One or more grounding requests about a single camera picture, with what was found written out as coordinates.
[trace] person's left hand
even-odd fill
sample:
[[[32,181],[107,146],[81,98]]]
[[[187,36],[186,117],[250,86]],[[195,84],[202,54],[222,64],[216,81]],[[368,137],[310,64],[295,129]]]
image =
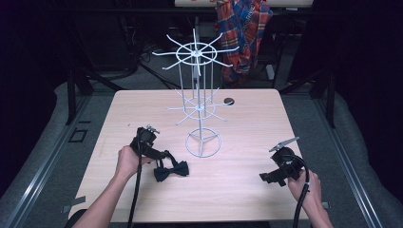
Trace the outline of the person's left hand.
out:
[[[115,177],[130,179],[134,174],[137,173],[137,168],[139,165],[139,156],[133,151],[133,149],[125,145],[121,150],[119,150],[118,164],[116,165]],[[152,162],[153,160],[148,157],[142,157],[142,165],[145,163]]]

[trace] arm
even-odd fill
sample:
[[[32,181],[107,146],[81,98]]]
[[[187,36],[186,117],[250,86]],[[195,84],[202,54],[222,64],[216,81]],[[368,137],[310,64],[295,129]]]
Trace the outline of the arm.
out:
[[[288,179],[288,187],[296,200],[302,191],[302,187],[305,184],[305,170],[302,170],[298,180]],[[330,222],[329,215],[322,206],[322,193],[320,187],[320,179],[316,173],[309,171],[309,192],[306,194],[302,208],[307,214],[309,220],[314,228],[326,228],[333,227]]]
[[[142,158],[142,164],[152,162]],[[113,178],[104,192],[89,206],[88,210],[75,223],[74,227],[108,227],[116,204],[128,180],[137,173],[139,157],[130,146],[124,146],[119,151],[118,164]]]

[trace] table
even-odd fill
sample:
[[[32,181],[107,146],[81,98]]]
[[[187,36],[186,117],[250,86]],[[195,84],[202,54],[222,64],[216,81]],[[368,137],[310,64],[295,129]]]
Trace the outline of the table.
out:
[[[218,153],[199,158],[185,148],[187,134],[198,121],[183,119],[182,98],[175,90],[122,90],[115,94],[88,163],[77,198],[86,202],[69,215],[88,208],[112,178],[118,150],[129,144],[137,127],[151,124],[157,134],[153,148],[169,150],[178,162],[187,161],[190,175],[170,175],[163,182],[153,176],[156,163],[144,165],[134,222],[248,221],[293,219],[297,202],[287,186],[262,181],[259,174],[278,169],[268,150],[294,138],[283,103],[274,89],[224,89],[214,96],[217,104],[233,98],[233,105],[218,106],[204,126],[220,134]],[[297,142],[289,144],[297,155]],[[172,167],[164,160],[165,167]],[[127,222],[136,177],[127,184],[112,222]],[[302,211],[301,219],[307,219]]]
[[[268,0],[272,8],[310,8],[313,0]],[[176,7],[215,7],[216,1],[175,0]]]

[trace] dark background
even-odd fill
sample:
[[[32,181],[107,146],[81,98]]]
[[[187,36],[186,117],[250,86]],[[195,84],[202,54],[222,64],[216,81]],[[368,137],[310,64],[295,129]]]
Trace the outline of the dark background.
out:
[[[56,104],[54,88],[75,67],[130,71],[144,47],[144,37],[164,43],[168,22],[178,18],[80,15],[60,17],[48,7],[172,7],[173,1],[2,1],[1,66],[1,195],[27,159]],[[290,70],[298,80],[332,65],[336,91],[346,100],[368,147],[369,162],[384,186],[403,201],[401,151],[403,104],[403,10],[399,1],[318,0],[314,11],[349,16],[308,21]],[[132,36],[134,29],[138,32]]]

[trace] red and blue plaid fabric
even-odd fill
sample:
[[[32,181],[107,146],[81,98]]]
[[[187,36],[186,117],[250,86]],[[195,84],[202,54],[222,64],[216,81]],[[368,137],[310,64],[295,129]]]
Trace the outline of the red and blue plaid fabric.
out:
[[[252,64],[256,64],[264,27],[273,12],[265,0],[218,0],[218,33],[222,33],[221,47],[236,51],[225,52],[223,85],[236,86],[247,81]]]

